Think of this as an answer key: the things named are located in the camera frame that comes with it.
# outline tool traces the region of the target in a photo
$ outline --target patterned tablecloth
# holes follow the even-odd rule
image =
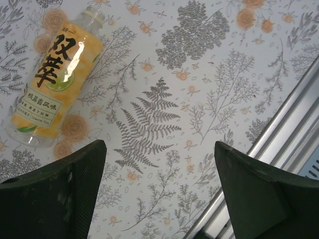
[[[104,51],[49,149],[4,132],[61,22],[106,15]],[[92,239],[179,239],[220,186],[213,146],[247,151],[319,55],[316,0],[3,0],[0,181],[108,147]]]

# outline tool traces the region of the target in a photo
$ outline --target bottle label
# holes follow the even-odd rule
[[[17,130],[57,137],[102,50],[98,38],[63,23],[11,118]]]

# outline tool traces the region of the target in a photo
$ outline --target plastic bottle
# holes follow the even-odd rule
[[[50,147],[103,50],[99,30],[105,16],[88,6],[64,22],[16,107],[7,134],[32,147]]]

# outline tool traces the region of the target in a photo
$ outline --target orange rose print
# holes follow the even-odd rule
[[[272,32],[273,23],[270,20],[263,20],[263,22],[261,23],[261,29],[265,33]]]
[[[251,9],[245,8],[237,15],[237,24],[240,28],[248,29],[254,24],[254,13]]]
[[[52,35],[55,35],[60,29],[61,24],[67,21],[68,17],[62,10],[50,9],[45,13],[42,19],[42,27]]]
[[[64,140],[58,142],[54,147],[53,155],[56,160],[64,158],[72,153],[71,142]]]
[[[62,124],[61,132],[70,141],[81,141],[87,136],[88,125],[82,117],[69,115]]]
[[[46,52],[46,50],[49,48],[50,43],[51,43],[51,35],[48,33],[42,34],[35,39],[33,47],[37,53],[42,54]]]
[[[264,4],[264,0],[243,0],[246,7],[258,8]]]

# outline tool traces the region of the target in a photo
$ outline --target orange berry print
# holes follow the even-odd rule
[[[133,15],[140,15],[141,11],[146,11],[144,8],[141,8],[139,5],[140,1],[136,1],[135,3],[132,3],[130,0],[127,0],[125,5],[126,9],[130,11],[131,14]]]
[[[177,78],[184,81],[187,79],[187,77],[190,73],[188,72],[188,67],[187,67],[185,70],[181,69],[180,71],[174,71],[174,72],[172,72],[172,74],[176,74]]]
[[[150,59],[145,60],[144,62],[139,62],[141,64],[141,68],[145,71],[151,71],[153,69],[153,65],[151,64]]]
[[[140,25],[140,29],[148,34],[149,36],[152,35],[151,31],[156,32],[157,30],[155,30],[154,28],[151,28],[153,22],[151,21],[149,24],[144,23],[143,21],[139,21]]]
[[[297,16],[294,15],[294,11],[293,12],[280,12],[279,14],[282,15],[281,19],[286,22],[286,23],[291,23],[291,22],[295,22],[294,18],[296,18]]]

